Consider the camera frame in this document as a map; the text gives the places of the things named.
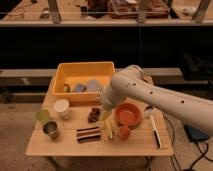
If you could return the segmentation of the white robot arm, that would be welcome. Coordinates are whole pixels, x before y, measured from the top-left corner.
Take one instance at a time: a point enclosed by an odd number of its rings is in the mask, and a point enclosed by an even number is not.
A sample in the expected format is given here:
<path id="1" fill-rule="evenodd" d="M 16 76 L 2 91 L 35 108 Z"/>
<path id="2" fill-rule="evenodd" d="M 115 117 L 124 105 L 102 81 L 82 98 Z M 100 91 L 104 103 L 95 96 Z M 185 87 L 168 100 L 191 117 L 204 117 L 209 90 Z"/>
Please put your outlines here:
<path id="1" fill-rule="evenodd" d="M 145 102 L 213 136 L 213 101 L 149 84 L 137 65 L 111 77 L 100 93 L 100 103 L 105 110 L 112 110 L 126 97 Z"/>

